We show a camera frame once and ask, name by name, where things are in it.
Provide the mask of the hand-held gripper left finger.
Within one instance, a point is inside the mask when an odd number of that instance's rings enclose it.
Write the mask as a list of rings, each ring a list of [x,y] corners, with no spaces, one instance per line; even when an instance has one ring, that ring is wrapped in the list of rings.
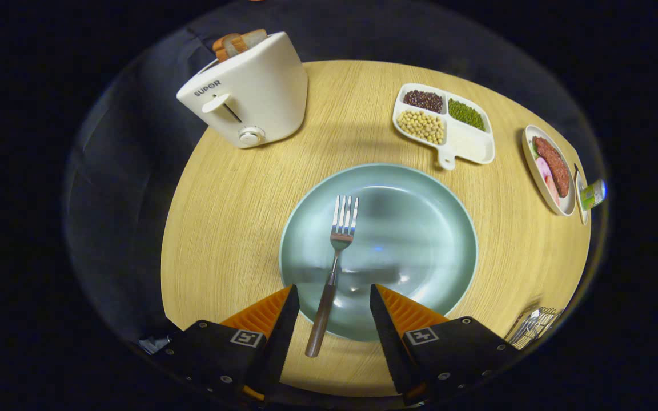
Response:
[[[266,403],[276,393],[299,312],[293,284],[221,323],[196,321],[152,359],[220,403]]]

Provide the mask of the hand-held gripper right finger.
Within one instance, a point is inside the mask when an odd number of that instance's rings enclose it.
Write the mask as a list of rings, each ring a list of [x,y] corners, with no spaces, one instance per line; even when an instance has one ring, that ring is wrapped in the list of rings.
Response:
[[[521,355],[475,318],[447,319],[381,284],[371,286],[369,307],[392,383],[407,406],[449,404]]]

